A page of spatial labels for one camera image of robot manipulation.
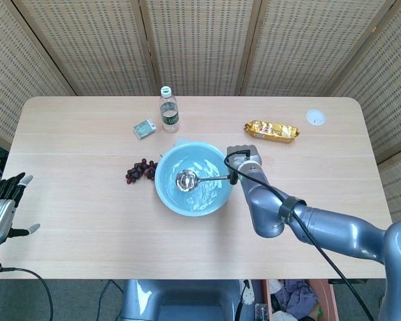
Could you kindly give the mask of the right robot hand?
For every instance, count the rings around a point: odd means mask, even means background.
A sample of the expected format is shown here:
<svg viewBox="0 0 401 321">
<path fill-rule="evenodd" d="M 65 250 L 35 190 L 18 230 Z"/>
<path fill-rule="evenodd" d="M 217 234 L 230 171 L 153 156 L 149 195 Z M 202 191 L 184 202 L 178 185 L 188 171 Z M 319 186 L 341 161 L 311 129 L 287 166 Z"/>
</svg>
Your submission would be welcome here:
<svg viewBox="0 0 401 321">
<path fill-rule="evenodd" d="M 227 148 L 225 165 L 230 174 L 230 184 L 236 185 L 239 179 L 253 170 L 260 170 L 262 160 L 254 145 L 235 145 Z"/>
</svg>

